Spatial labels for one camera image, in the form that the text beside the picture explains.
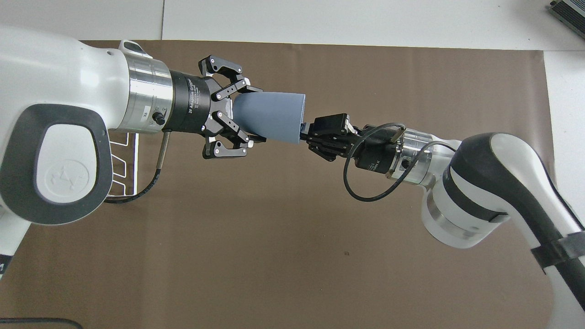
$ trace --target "velcro strap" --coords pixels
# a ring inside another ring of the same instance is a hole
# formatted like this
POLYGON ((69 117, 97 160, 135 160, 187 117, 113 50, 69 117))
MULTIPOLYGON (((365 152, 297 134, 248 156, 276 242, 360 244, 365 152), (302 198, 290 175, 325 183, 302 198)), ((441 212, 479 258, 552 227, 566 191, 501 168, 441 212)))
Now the velcro strap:
POLYGON ((585 231, 550 241, 531 251, 542 269, 585 256, 585 231))

